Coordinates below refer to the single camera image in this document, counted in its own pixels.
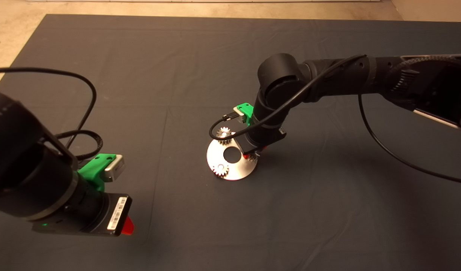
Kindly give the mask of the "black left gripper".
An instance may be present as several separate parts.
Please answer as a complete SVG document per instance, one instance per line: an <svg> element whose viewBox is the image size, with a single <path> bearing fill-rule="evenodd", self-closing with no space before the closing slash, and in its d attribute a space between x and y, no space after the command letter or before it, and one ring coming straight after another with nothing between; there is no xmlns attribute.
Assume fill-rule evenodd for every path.
<svg viewBox="0 0 461 271"><path fill-rule="evenodd" d="M64 204L50 216L33 223L42 234L118 237L131 236L134 223L128 216L132 198L121 193L85 195L75 204Z"/></svg>

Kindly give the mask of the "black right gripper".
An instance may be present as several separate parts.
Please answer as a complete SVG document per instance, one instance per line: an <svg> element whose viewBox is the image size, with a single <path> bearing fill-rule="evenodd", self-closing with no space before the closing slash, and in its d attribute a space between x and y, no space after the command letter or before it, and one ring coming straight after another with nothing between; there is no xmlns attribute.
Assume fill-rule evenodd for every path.
<svg viewBox="0 0 461 271"><path fill-rule="evenodd" d="M244 158L249 158L251 153L261 153L267 146L276 143L286 137L286 131L283 128L267 129L258 127L246 134L238 137L238 146L244 154Z"/></svg>

